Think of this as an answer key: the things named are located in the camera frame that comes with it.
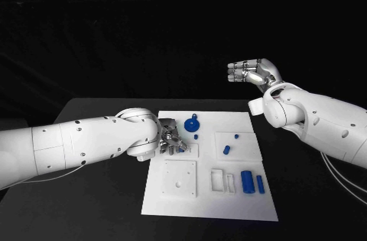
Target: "blue object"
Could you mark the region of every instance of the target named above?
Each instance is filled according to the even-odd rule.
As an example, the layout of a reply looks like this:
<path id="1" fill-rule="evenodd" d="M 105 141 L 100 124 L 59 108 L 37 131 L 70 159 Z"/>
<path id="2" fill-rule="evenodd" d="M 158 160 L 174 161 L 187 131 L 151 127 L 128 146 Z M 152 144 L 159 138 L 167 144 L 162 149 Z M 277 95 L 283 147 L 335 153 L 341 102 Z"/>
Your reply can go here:
<path id="1" fill-rule="evenodd" d="M 226 147 L 224 147 L 224 151 L 223 151 L 223 154 L 224 154 L 224 155 L 227 155 L 229 150 L 230 150 L 230 146 L 229 146 L 229 145 L 226 145 Z"/>
<path id="2" fill-rule="evenodd" d="M 247 171 L 247 170 L 242 171 L 240 172 L 240 179 L 242 179 L 243 192 L 247 193 L 247 194 L 254 193 L 252 172 Z"/>
<path id="3" fill-rule="evenodd" d="M 263 194 L 265 189 L 263 189 L 263 183 L 262 183 L 262 176 L 256 176 L 256 180 L 257 180 L 257 186 L 259 186 L 259 193 Z"/>
<path id="4" fill-rule="evenodd" d="M 198 130 L 200 123 L 197 121 L 197 115 L 195 114 L 193 114 L 193 117 L 185 120 L 184 127 L 185 127 L 185 130 L 188 132 L 195 132 Z"/>

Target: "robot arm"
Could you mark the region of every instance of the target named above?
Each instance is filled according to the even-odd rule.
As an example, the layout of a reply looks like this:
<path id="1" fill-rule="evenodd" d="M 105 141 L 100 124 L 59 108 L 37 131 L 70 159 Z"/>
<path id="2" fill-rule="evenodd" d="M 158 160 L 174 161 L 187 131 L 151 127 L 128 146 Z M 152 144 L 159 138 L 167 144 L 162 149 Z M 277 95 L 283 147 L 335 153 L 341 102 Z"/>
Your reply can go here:
<path id="1" fill-rule="evenodd" d="M 249 102 L 252 115 L 263 114 L 270 125 L 293 132 L 311 147 L 367 168 L 367 110 L 283 82 L 266 59 L 227 67 L 229 81 L 250 82 L 263 92 L 263 97 Z"/>
<path id="2" fill-rule="evenodd" d="M 145 161 L 155 156 L 159 144 L 187 150 L 174 119 L 159 121 L 142 108 L 126 109 L 116 116 L 1 131 L 0 189 L 37 175 L 113 158 L 125 151 Z"/>

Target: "black table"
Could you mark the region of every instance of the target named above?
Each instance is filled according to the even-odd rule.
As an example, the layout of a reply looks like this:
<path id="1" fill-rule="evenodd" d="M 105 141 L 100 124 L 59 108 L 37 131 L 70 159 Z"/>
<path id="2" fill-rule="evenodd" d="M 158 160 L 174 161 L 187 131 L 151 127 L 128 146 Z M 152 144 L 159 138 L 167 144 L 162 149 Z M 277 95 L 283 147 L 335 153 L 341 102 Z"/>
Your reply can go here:
<path id="1" fill-rule="evenodd" d="M 249 111 L 247 100 L 73 99 L 54 123 L 115 115 L 132 107 L 154 114 L 159 110 Z M 362 235 L 367 208 L 341 189 L 319 153 L 290 132 L 272 128 L 263 115 L 250 119 L 279 222 L 142 216 L 149 161 L 138 162 L 123 153 L 63 178 L 10 188 L 0 203 L 0 239 L 296 240 Z"/>

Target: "white cable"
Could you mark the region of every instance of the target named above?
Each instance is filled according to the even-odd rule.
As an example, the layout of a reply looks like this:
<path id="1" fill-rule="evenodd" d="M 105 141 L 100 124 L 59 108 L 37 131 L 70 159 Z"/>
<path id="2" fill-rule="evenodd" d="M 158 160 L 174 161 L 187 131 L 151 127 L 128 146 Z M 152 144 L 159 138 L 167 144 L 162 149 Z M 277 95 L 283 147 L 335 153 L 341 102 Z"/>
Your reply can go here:
<path id="1" fill-rule="evenodd" d="M 367 190 L 365 190 L 364 188 L 361 188 L 357 184 L 354 184 L 354 183 L 342 176 L 342 174 L 338 172 L 338 170 L 337 170 L 335 167 L 332 166 L 331 161 L 329 161 L 329 159 L 326 158 L 326 155 L 325 155 L 325 154 L 324 154 L 324 156 L 325 156 L 325 159 L 326 159 L 326 162 L 328 162 L 329 166 L 332 167 L 332 170 L 337 172 L 337 174 L 339 175 L 339 177 L 341 177 L 355 188 L 358 188 L 361 191 L 364 191 L 364 192 L 367 193 Z"/>
<path id="2" fill-rule="evenodd" d="M 36 182 L 43 182 L 43 181 L 54 180 L 54 179 L 57 179 L 57 178 L 64 177 L 66 175 L 69 175 L 69 174 L 70 174 L 72 172 L 75 172 L 77 169 L 75 169 L 73 171 L 67 172 L 64 175 L 57 176 L 57 177 L 53 177 L 53 178 L 50 178 L 50 179 L 24 182 L 26 180 L 29 180 L 30 178 L 33 178 L 33 177 L 30 177 L 30 178 L 27 178 L 26 180 L 21 180 L 21 181 L 18 181 L 18 182 L 16 182 L 16 183 L 7 185 L 5 187 L 3 187 L 3 188 L 0 189 L 0 191 L 1 191 L 3 189 L 5 189 L 5 188 L 10 188 L 10 187 L 14 186 L 16 184 L 36 183 Z"/>
<path id="3" fill-rule="evenodd" d="M 325 162 L 328 171 L 329 171 L 329 173 L 332 174 L 334 178 L 337 179 L 338 183 L 341 184 L 341 186 L 344 187 L 344 189 L 349 192 L 349 194 L 367 205 L 367 202 L 351 192 L 351 190 L 345 187 L 345 185 L 342 184 L 342 182 L 338 180 L 338 178 L 337 178 L 335 174 L 332 173 L 331 168 L 329 168 L 329 166 L 328 166 L 328 164 L 326 164 L 325 156 L 324 156 L 322 153 L 321 153 L 321 157 L 322 157 L 322 160 L 324 160 L 324 162 Z"/>
<path id="4" fill-rule="evenodd" d="M 64 175 L 57 176 L 57 177 L 53 177 L 53 178 L 50 178 L 50 179 L 43 179 L 43 180 L 36 180 L 36 181 L 21 182 L 21 183 L 23 183 L 23 184 L 26 184 L 26 183 L 36 183 L 36 182 L 43 182 L 43 181 L 54 180 L 54 179 L 57 179 L 57 178 L 60 178 L 60 177 L 67 176 L 67 175 L 69 175 L 72 172 L 75 172 L 77 169 L 75 169 L 73 171 L 67 172 Z"/>

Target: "dark backdrop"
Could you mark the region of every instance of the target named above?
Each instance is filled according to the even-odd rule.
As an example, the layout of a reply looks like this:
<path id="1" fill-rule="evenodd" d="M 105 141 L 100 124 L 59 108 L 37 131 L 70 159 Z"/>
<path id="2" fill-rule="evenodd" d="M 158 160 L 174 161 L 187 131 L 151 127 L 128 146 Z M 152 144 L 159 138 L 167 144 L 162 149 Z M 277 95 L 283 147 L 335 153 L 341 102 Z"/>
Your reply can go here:
<path id="1" fill-rule="evenodd" d="M 226 78 L 253 58 L 367 108 L 364 20 L 365 0 L 0 0 L 0 117 L 50 124 L 75 97 L 254 99 Z"/>

